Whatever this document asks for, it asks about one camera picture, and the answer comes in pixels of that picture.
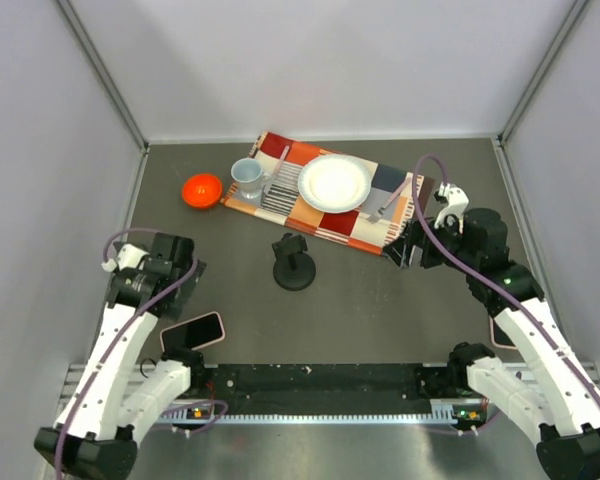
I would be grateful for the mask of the black clamp phone stand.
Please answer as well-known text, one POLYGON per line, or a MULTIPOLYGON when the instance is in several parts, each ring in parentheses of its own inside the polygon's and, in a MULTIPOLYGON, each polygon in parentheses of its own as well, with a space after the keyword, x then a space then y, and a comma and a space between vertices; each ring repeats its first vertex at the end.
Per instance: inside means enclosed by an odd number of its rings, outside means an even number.
POLYGON ((301 234, 285 233, 272 244, 275 256, 273 277, 287 291, 309 287, 316 276, 316 264, 308 254, 306 239, 301 234))

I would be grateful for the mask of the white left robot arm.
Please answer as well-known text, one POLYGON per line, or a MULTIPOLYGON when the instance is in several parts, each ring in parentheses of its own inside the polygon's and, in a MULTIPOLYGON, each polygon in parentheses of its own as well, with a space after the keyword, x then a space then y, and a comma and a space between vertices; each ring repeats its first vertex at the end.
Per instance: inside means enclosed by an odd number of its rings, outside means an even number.
POLYGON ((206 387, 200 353, 167 349, 154 372, 126 392, 135 362, 159 320, 175 313, 195 289, 205 263, 192 239, 152 233, 147 246, 106 242, 102 268, 110 273, 100 331, 83 374, 64 410, 39 429, 35 450, 56 478, 126 479, 153 424, 181 394, 206 387))

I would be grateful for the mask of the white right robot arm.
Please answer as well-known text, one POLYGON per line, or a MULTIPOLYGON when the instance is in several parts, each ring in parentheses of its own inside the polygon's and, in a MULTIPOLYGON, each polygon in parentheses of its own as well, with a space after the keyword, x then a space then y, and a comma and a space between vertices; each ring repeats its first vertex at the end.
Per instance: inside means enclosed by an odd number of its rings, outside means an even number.
POLYGON ((463 272, 537 384, 527 386, 486 346, 461 343, 449 355, 449 388, 494 404, 525 434, 549 478, 600 479, 600 389, 561 333, 538 281, 511 259, 507 240, 506 224, 491 209, 442 220, 417 210, 395 244, 406 261, 419 250, 423 268, 463 272))

